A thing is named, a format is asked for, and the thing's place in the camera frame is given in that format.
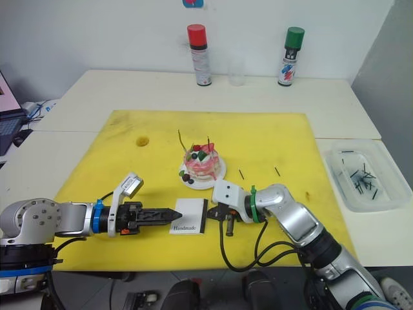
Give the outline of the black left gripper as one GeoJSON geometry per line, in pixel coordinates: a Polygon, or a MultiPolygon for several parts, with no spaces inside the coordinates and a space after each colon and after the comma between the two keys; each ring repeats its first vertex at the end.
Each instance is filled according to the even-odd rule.
{"type": "Polygon", "coordinates": [[[168,208],[143,209],[140,201],[120,205],[116,215],[116,232],[120,235],[139,234],[137,216],[141,212],[141,226],[168,225],[182,217],[180,212],[168,208]]]}

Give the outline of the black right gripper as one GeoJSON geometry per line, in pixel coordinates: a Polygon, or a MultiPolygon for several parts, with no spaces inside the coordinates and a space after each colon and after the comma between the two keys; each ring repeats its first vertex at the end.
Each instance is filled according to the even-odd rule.
{"type": "Polygon", "coordinates": [[[226,236],[233,236],[234,223],[241,221],[239,213],[224,203],[218,203],[217,207],[209,209],[207,218],[219,222],[225,220],[227,223],[226,236]]]}

